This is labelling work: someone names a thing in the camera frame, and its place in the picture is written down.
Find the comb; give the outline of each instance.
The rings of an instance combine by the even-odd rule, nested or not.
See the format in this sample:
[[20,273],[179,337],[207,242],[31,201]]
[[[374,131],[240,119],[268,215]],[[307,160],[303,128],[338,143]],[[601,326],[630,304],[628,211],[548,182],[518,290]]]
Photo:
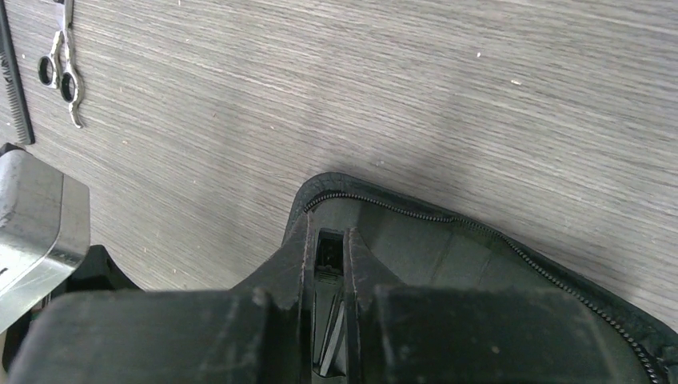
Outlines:
[[7,19],[4,0],[0,0],[0,39],[2,40],[0,42],[0,66],[2,67],[2,77],[5,79],[7,98],[10,101],[12,125],[16,130],[17,142],[24,145],[35,144],[35,135],[30,124],[28,105],[23,93],[17,57],[14,54],[10,22]]

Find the wood grain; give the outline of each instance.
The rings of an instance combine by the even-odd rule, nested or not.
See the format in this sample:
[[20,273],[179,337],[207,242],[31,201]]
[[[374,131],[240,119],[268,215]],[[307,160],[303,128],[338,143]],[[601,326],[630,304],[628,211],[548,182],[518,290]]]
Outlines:
[[30,151],[90,186],[93,241],[145,288],[232,286],[338,170],[678,329],[678,3],[77,0],[76,130],[35,75],[50,1],[6,2]]

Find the black zipper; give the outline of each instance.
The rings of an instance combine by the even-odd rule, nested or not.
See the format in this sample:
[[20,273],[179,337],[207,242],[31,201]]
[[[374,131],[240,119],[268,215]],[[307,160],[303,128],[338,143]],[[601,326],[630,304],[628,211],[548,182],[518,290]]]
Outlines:
[[393,212],[396,212],[398,214],[403,214],[405,216],[408,216],[410,218],[418,218],[420,220],[425,220],[429,222],[440,222],[440,223],[459,223],[462,225],[470,226],[474,230],[481,230],[484,231],[487,234],[490,234],[492,236],[496,236],[500,238],[502,241],[504,241],[514,252],[516,252],[520,258],[523,259],[524,262],[526,262],[529,266],[531,266],[538,274],[549,280],[554,286],[557,286],[558,288],[564,290],[565,292],[571,294],[574,296],[577,300],[579,300],[582,304],[584,304],[587,308],[589,308],[594,314],[597,314],[600,316],[605,322],[607,322],[612,328],[614,328],[617,333],[628,343],[628,345],[632,348],[634,354],[638,358],[638,361],[640,364],[643,366],[645,373],[648,375],[648,378],[650,379],[650,382],[652,384],[659,384],[660,383],[660,378],[655,372],[655,368],[653,364],[650,362],[650,359],[648,358],[649,354],[643,348],[641,344],[639,344],[636,339],[631,337],[631,335],[626,331],[626,329],[616,320],[614,320],[610,315],[606,314],[601,308],[599,308],[592,300],[588,300],[584,295],[580,294],[579,292],[575,291],[573,288],[568,286],[567,284],[563,283],[560,279],[556,278],[552,274],[550,274],[544,267],[540,266],[536,261],[532,260],[527,253],[521,249],[511,238],[506,236],[505,234],[502,234],[501,232],[494,230],[488,226],[481,225],[477,222],[472,222],[468,220],[467,218],[463,217],[455,217],[455,216],[431,216],[427,214],[418,214],[417,212],[411,211],[411,210],[404,210],[402,208],[398,208],[397,206],[392,206],[388,203],[385,202],[380,202],[379,200],[376,200],[374,198],[369,198],[366,196],[362,196],[359,194],[349,194],[346,192],[332,192],[328,194],[323,194],[322,196],[318,196],[308,202],[304,206],[304,213],[308,213],[310,210],[312,210],[315,206],[320,204],[321,202],[324,202],[326,200],[330,200],[333,198],[348,198],[352,200],[358,200],[361,202],[369,202],[371,204],[374,204],[376,206],[380,206],[382,208],[385,208],[387,210],[391,210]]

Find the silver scissors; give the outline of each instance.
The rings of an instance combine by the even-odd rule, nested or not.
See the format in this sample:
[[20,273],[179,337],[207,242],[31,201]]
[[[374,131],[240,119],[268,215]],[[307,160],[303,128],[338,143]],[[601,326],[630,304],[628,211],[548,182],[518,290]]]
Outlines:
[[[82,86],[82,80],[75,68],[75,45],[73,43],[72,25],[73,25],[73,1],[74,0],[54,0],[57,4],[58,13],[62,16],[57,18],[59,30],[54,35],[52,49],[42,56],[38,62],[38,76],[40,82],[49,88],[61,90],[62,98],[68,102],[68,111],[73,124],[77,128],[82,128],[78,106],[82,101],[85,89]],[[66,65],[62,67],[61,54],[64,48],[64,59]]]

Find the silver tool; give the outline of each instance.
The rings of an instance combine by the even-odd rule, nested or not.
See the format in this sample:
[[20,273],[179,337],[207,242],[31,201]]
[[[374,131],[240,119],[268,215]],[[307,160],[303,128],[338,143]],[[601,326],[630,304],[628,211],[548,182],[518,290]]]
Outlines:
[[[40,82],[52,89],[61,90],[63,99],[68,102],[68,111],[73,124],[82,128],[78,106],[84,96],[85,88],[75,67],[75,44],[73,40],[73,1],[54,0],[57,3],[59,30],[54,34],[52,49],[38,62]],[[59,55],[64,47],[66,65],[62,67]]]
[[82,263],[90,190],[23,150],[0,156],[0,333]]

